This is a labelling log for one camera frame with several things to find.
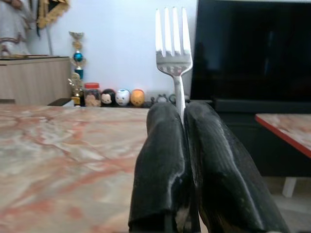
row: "beige cabinet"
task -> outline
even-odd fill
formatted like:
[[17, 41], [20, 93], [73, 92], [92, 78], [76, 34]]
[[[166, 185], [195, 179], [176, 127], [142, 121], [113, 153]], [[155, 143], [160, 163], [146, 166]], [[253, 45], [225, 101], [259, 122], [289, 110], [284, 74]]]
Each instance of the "beige cabinet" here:
[[47, 105], [70, 98], [68, 57], [0, 60], [0, 103]]

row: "marble table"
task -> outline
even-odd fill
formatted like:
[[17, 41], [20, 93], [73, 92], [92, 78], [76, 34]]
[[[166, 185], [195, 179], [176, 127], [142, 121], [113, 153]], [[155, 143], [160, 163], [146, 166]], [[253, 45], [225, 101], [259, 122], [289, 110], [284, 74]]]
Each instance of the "marble table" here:
[[[310, 114], [256, 114], [256, 121], [311, 158]], [[287, 177], [283, 195], [293, 195], [296, 178]]]
[[147, 111], [0, 105], [0, 232], [127, 232]]

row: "black tv screen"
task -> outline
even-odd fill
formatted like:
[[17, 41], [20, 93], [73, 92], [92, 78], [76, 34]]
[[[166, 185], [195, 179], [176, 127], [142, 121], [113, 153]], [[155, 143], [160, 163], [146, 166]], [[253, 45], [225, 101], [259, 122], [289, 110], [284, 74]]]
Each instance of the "black tv screen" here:
[[191, 99], [311, 100], [311, 3], [199, 0]]

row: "jar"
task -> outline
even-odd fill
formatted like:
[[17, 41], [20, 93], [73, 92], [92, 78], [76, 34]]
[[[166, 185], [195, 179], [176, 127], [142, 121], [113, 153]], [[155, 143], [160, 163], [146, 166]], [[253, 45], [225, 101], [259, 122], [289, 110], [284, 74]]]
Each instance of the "jar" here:
[[99, 83], [84, 84], [84, 99], [86, 107], [101, 106], [101, 92], [99, 90]]

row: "fork handle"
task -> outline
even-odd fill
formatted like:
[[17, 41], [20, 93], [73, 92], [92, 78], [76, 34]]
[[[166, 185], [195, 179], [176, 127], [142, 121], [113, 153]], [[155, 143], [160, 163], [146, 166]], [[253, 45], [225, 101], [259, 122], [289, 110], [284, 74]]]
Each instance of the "fork handle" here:
[[185, 110], [186, 104], [185, 104], [183, 80], [181, 78], [181, 75], [173, 76], [173, 79], [174, 79], [174, 86], [175, 86], [176, 108], [180, 115], [181, 122], [184, 125], [184, 110]]

